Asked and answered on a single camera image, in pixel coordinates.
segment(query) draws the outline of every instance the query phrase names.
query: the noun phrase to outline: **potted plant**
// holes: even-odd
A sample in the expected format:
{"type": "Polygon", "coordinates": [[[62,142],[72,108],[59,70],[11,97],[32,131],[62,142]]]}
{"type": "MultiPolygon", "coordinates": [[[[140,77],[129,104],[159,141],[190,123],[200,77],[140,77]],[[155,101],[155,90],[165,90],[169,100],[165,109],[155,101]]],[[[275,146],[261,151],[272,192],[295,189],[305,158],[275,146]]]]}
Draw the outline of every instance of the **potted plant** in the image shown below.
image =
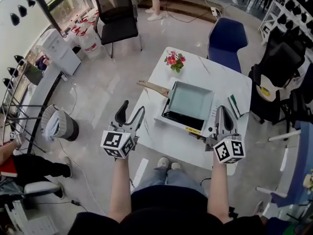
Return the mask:
{"type": "Polygon", "coordinates": [[[170,55],[165,58],[164,62],[166,65],[170,65],[173,71],[180,73],[180,69],[184,67],[186,58],[181,53],[171,51],[170,55]]]}
{"type": "Polygon", "coordinates": [[[303,186],[308,189],[308,194],[311,194],[313,191],[313,169],[311,174],[307,174],[303,181],[303,186]]]}

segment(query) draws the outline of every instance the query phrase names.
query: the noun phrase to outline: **white table leg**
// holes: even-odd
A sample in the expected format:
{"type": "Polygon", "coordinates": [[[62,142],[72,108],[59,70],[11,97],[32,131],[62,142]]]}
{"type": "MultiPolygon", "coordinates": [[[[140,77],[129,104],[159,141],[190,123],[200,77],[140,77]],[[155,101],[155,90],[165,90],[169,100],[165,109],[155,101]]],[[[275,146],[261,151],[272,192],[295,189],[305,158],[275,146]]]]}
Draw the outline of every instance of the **white table leg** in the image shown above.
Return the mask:
{"type": "Polygon", "coordinates": [[[287,194],[285,194],[285,193],[281,193],[281,192],[277,192],[277,191],[273,191],[273,190],[268,190],[268,189],[261,188],[261,187],[257,187],[256,190],[259,191],[259,192],[266,193],[266,194],[275,193],[278,196],[281,196],[282,198],[287,197],[287,194]]]}
{"type": "Polygon", "coordinates": [[[295,135],[299,135],[301,133],[301,130],[297,130],[297,131],[293,131],[293,132],[289,132],[286,134],[282,134],[282,135],[278,135],[275,137],[271,137],[268,139],[268,141],[275,141],[275,140],[280,140],[280,139],[286,139],[295,135]]]}

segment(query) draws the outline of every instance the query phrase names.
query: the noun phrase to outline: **white table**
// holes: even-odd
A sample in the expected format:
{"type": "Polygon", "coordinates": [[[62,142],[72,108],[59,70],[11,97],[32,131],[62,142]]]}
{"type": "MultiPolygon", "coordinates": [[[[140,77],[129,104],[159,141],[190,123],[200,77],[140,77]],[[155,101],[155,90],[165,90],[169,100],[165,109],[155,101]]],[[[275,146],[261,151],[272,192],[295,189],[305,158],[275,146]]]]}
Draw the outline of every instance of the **white table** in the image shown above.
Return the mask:
{"type": "MultiPolygon", "coordinates": [[[[219,96],[221,104],[230,110],[231,106],[227,97],[241,88],[245,92],[246,103],[250,107],[252,87],[250,78],[205,58],[167,47],[153,70],[149,82],[167,87],[171,77],[214,91],[219,96]],[[171,70],[170,66],[164,62],[166,56],[173,50],[183,54],[186,58],[184,67],[179,74],[171,70]]],[[[212,170],[213,152],[205,152],[205,144],[201,140],[190,136],[185,130],[155,121],[154,118],[159,114],[166,100],[165,97],[150,89],[141,93],[130,117],[132,119],[141,106],[145,107],[145,119],[137,131],[138,143],[166,156],[212,170]]],[[[237,121],[238,130],[243,140],[246,135],[248,117],[249,114],[244,114],[237,121]]],[[[237,163],[227,165],[228,175],[235,173],[236,165],[237,163]]]]}

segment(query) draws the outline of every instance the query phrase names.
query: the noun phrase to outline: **flower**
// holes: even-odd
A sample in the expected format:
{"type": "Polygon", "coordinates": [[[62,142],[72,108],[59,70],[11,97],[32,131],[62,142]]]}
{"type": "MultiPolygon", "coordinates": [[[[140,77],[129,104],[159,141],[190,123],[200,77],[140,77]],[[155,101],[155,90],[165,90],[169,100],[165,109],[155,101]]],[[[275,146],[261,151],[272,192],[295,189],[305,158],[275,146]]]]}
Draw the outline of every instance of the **flower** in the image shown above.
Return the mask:
{"type": "Polygon", "coordinates": [[[176,58],[175,56],[170,56],[167,58],[167,65],[174,65],[176,64],[176,58]]]}

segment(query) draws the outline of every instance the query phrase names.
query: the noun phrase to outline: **white pole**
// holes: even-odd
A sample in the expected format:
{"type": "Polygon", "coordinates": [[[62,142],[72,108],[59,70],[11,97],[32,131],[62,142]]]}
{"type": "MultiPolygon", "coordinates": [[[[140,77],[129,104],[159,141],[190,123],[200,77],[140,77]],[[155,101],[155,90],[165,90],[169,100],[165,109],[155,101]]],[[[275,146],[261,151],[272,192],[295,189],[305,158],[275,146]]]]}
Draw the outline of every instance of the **white pole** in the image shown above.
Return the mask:
{"type": "Polygon", "coordinates": [[[275,141],[275,140],[286,139],[286,138],[289,138],[289,137],[292,137],[292,136],[295,136],[295,135],[300,135],[300,133],[301,133],[301,130],[293,131],[293,132],[289,132],[289,133],[286,133],[286,134],[283,134],[283,135],[278,135],[278,136],[275,136],[275,137],[271,137],[271,138],[268,139],[268,141],[271,142],[271,141],[275,141]]]}

